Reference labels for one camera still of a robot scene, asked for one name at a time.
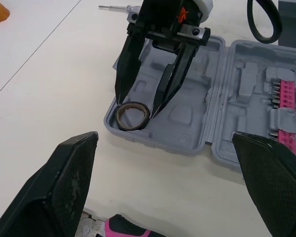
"white surface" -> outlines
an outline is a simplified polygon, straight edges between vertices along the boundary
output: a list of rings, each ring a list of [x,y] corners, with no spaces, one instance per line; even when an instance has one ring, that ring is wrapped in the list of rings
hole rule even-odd
[[[10,16],[0,22],[0,90],[79,0],[0,0]]]
[[[0,92],[0,216],[60,142],[94,130],[100,140],[86,208],[97,216],[121,213],[168,237],[270,236],[242,176],[217,166],[209,146],[183,157],[106,131],[127,22],[97,5],[140,3],[82,0]],[[253,40],[244,0],[215,1],[204,26],[227,44]]]

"screw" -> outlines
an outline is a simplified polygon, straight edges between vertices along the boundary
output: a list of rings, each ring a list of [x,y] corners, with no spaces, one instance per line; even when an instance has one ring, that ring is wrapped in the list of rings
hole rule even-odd
[[[198,28],[193,29],[193,30],[192,30],[192,34],[193,34],[194,36],[198,35],[198,34],[199,34],[199,29],[198,29]]]
[[[138,15],[137,15],[137,14],[133,14],[133,15],[132,15],[132,19],[133,19],[134,21],[136,21],[137,18],[138,18]]]

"pink handle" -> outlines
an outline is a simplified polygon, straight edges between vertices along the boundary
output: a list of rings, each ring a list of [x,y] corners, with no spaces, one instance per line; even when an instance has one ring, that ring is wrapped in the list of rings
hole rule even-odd
[[[117,232],[114,232],[110,229],[109,221],[110,220],[108,219],[104,225],[106,237],[148,237],[150,234],[150,230],[146,230],[145,233],[141,236],[132,236],[132,235],[127,235],[127,234],[117,233]]]

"gray box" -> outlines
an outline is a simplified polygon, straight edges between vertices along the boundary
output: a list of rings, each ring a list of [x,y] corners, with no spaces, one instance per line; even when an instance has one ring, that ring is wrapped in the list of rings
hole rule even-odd
[[[163,70],[175,57],[153,48],[147,40],[140,56],[140,72],[125,102],[141,102],[151,109]],[[212,36],[208,45],[198,50],[182,88],[144,130],[118,129],[115,99],[104,124],[116,136],[187,156],[198,154],[205,143],[212,144],[216,161],[240,172],[231,141],[233,132],[271,138],[272,86],[266,78],[269,67],[277,68],[278,77],[291,70],[296,83],[296,49],[244,40],[225,47],[222,38]],[[129,111],[124,119],[133,125],[138,116]]]

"white table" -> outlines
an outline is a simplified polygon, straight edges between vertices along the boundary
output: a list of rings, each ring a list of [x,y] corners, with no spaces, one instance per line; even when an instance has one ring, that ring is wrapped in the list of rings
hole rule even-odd
[[[217,166],[209,146],[196,157],[184,157],[105,129],[103,118],[114,98],[112,64],[127,22],[125,14],[98,10],[99,4],[141,1],[82,0],[0,92],[0,217],[59,143],[98,131],[85,204],[93,214],[120,213],[168,237],[270,236],[242,176]],[[256,15],[261,31],[269,33],[264,15]],[[227,45],[254,40],[244,0],[214,0],[204,26]]]

